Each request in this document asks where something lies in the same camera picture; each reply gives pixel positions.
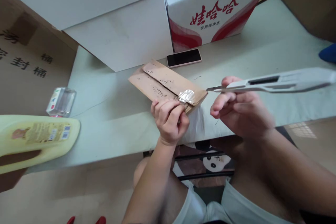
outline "floor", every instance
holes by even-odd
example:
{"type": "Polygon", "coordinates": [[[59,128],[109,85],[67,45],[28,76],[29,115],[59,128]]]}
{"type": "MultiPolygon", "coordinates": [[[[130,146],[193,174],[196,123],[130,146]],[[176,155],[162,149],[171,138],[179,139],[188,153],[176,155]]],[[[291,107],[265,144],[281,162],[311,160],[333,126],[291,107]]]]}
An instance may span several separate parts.
{"type": "Polygon", "coordinates": [[[133,172],[142,154],[73,168],[32,173],[0,194],[3,224],[121,223],[133,192],[133,172]]]}
{"type": "Polygon", "coordinates": [[[336,175],[336,117],[286,125],[296,146],[336,175]]]}
{"type": "MultiPolygon", "coordinates": [[[[285,126],[295,144],[336,174],[336,118],[285,126]]],[[[132,195],[133,171],[142,154],[85,166],[32,173],[0,194],[0,221],[6,224],[121,223],[132,195]]]]}

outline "blue object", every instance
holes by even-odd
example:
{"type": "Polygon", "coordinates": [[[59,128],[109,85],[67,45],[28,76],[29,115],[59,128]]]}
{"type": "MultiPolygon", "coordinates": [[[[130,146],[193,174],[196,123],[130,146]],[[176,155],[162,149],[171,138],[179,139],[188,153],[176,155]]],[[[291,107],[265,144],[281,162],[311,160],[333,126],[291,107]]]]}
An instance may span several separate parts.
{"type": "Polygon", "coordinates": [[[336,63],[336,44],[324,48],[318,56],[324,61],[336,63]]]}

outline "leg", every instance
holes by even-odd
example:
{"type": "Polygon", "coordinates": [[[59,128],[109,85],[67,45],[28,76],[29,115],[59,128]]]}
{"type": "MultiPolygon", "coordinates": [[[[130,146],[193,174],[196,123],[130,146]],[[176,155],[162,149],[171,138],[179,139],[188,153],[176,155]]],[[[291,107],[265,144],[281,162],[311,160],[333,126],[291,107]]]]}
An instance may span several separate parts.
{"type": "Polygon", "coordinates": [[[298,208],[283,198],[269,182],[263,163],[253,152],[253,147],[246,146],[238,136],[213,139],[210,143],[236,161],[230,184],[240,194],[275,216],[294,223],[302,222],[298,208]]]}
{"type": "MultiPolygon", "coordinates": [[[[133,185],[137,185],[140,177],[149,161],[150,157],[146,157],[138,164],[134,172],[133,185]]],[[[168,179],[168,186],[164,205],[159,216],[158,223],[171,224],[178,216],[185,198],[187,197],[188,188],[176,177],[171,171],[168,179]]]]}

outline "smartphone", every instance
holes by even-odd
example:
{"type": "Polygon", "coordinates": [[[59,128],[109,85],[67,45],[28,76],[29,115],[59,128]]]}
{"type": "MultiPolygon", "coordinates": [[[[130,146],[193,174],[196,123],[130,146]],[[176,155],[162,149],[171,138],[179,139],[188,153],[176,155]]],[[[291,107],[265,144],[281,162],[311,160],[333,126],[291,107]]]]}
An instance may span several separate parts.
{"type": "Polygon", "coordinates": [[[178,52],[176,54],[167,56],[167,64],[169,68],[179,67],[182,65],[189,65],[192,63],[201,62],[202,58],[198,49],[178,52]]]}

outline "red chinese text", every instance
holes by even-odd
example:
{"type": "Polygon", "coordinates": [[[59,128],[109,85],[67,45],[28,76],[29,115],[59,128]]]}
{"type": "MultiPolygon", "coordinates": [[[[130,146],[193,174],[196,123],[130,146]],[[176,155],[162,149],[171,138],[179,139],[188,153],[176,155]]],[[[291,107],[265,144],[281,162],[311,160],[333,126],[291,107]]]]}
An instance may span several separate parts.
{"type": "Polygon", "coordinates": [[[194,18],[194,16],[192,17],[192,21],[190,22],[190,25],[194,25],[194,24],[196,24],[196,20],[198,19],[198,23],[197,23],[197,25],[202,25],[202,24],[204,24],[204,22],[205,22],[205,20],[204,20],[204,13],[206,12],[206,10],[205,10],[205,6],[203,5],[202,6],[202,12],[200,13],[200,14],[198,14],[197,12],[196,12],[196,16],[195,16],[195,18],[194,18]]]}
{"type": "Polygon", "coordinates": [[[222,11],[223,11],[223,12],[226,11],[225,14],[229,14],[229,13],[232,12],[233,7],[235,7],[235,6],[237,6],[237,5],[238,5],[237,1],[236,1],[236,0],[232,0],[230,4],[225,5],[225,6],[223,7],[223,10],[222,10],[222,11]]]}
{"type": "MultiPolygon", "coordinates": [[[[210,10],[206,13],[206,18],[210,17],[211,20],[216,19],[217,18],[217,12],[219,12],[219,11],[225,12],[225,14],[230,14],[232,12],[233,8],[237,5],[238,5],[237,0],[232,0],[230,2],[230,4],[225,5],[223,7],[223,9],[221,9],[218,6],[218,0],[217,0],[217,2],[215,3],[215,6],[212,8],[212,10],[210,10]]],[[[190,25],[195,25],[196,22],[197,22],[198,26],[204,24],[205,23],[205,20],[204,20],[204,13],[205,12],[206,12],[205,6],[202,5],[202,12],[200,14],[198,14],[196,12],[195,17],[194,16],[192,17],[190,25]]]]}
{"type": "Polygon", "coordinates": [[[217,0],[212,10],[206,14],[207,16],[206,18],[210,17],[210,19],[215,19],[217,17],[217,11],[221,11],[221,10],[222,9],[218,7],[218,0],[217,0]]]}

